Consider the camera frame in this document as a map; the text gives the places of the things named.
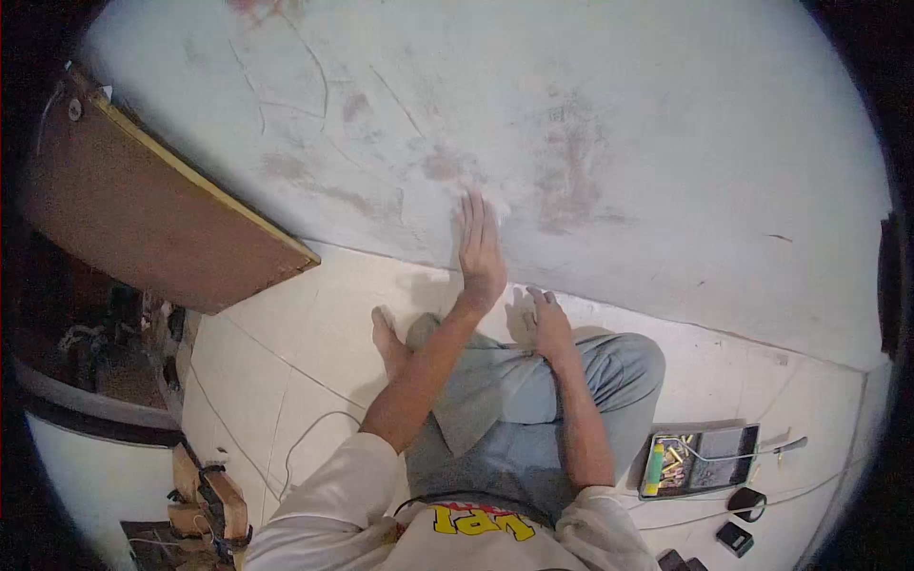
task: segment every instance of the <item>white tile floor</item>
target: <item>white tile floor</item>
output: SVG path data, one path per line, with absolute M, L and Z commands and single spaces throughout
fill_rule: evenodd
M 403 338 L 421 313 L 449 308 L 459 287 L 445 270 L 326 245 L 315 249 L 324 258 L 319 268 L 204 317 L 191 359 L 185 433 L 203 460 L 227 463 L 255 525 L 278 505 L 287 459 L 291 485 L 297 485 L 356 430 L 356 423 L 333 415 L 290 455 L 304 430 L 331 410 L 362 418 L 384 385 L 383 366 L 371 344 L 371 308 L 387 305 Z M 529 299 L 520 292 L 519 286 L 508 287 L 503 302 L 483 321 L 483 333 L 524 341 L 515 325 Z M 728 519 L 720 514 L 728 493 L 675 502 L 624 500 L 657 554 L 675 548 L 686 558 L 700 557 L 711 569 L 792 568 L 842 480 L 835 475 L 847 468 L 862 470 L 885 409 L 887 383 L 866 386 L 863 403 L 865 377 L 840 365 L 568 295 L 558 299 L 574 326 L 644 333 L 660 344 L 667 373 L 654 422 L 742 418 L 761 424 L 762 440 L 787 432 L 790 439 L 809 438 L 809 445 L 785 455 L 780 467 L 774 457 L 757 461 L 752 487 L 766 493 L 770 503 L 809 493 L 772 505 L 756 523 L 744 523 L 756 544 L 742 559 L 714 540 Z M 862 428 L 854 443 L 858 421 Z M 404 480 L 403 499 L 407 493 Z

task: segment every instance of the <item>white t-shirt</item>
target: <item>white t-shirt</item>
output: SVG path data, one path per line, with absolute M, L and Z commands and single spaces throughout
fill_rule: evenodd
M 581 491 L 553 532 L 520 513 L 465 502 L 415 503 L 388 517 L 397 475 L 385 440 L 355 434 L 254 535 L 246 571 L 659 568 L 614 488 Z

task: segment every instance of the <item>bare foot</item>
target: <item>bare foot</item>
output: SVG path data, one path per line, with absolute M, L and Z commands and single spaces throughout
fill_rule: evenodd
M 375 325 L 371 332 L 371 340 L 384 360 L 384 371 L 388 375 L 388 381 L 394 381 L 403 373 L 412 351 L 397 338 L 393 319 L 388 317 L 383 308 L 378 306 L 371 310 L 371 321 Z

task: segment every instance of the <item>black box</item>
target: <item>black box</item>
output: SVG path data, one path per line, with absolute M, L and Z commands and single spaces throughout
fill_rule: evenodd
M 733 522 L 727 522 L 717 530 L 717 540 L 736 557 L 742 557 L 755 544 L 752 534 Z

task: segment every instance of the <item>black tape roll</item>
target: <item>black tape roll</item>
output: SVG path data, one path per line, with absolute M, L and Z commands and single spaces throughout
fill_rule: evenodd
M 746 510 L 745 512 L 736 512 L 736 515 L 739 519 L 752 523 L 757 521 L 763 513 L 765 513 L 765 506 L 768 505 L 768 498 L 765 494 L 761 492 L 756 492 L 751 488 L 740 488 L 730 496 L 729 501 L 727 502 L 727 509 L 730 511 L 734 510 Z M 758 510 L 759 512 L 752 517 L 752 512 Z

